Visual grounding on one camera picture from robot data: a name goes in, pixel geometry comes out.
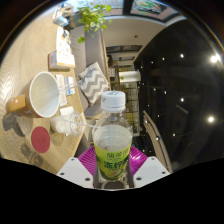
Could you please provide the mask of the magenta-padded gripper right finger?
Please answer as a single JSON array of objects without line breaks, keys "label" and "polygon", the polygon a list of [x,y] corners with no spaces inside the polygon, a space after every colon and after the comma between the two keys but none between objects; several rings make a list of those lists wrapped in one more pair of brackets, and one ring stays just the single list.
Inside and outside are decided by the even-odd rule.
[{"label": "magenta-padded gripper right finger", "polygon": [[135,147],[131,147],[129,154],[130,187],[140,188],[157,181],[170,172],[155,157],[147,157]]}]

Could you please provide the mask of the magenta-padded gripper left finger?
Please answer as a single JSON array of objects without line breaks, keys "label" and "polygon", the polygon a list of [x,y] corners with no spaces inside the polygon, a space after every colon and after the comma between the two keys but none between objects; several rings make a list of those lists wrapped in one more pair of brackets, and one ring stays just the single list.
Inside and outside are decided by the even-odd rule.
[{"label": "magenta-padded gripper left finger", "polygon": [[97,170],[95,148],[91,147],[78,157],[71,157],[58,171],[57,176],[84,188],[94,187]]}]

